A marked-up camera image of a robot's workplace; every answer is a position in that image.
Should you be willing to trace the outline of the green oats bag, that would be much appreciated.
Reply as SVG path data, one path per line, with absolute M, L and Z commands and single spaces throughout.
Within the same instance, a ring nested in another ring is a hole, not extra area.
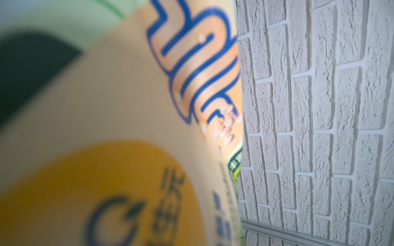
M 243 246 L 234 1 L 1 1 L 1 245 Z

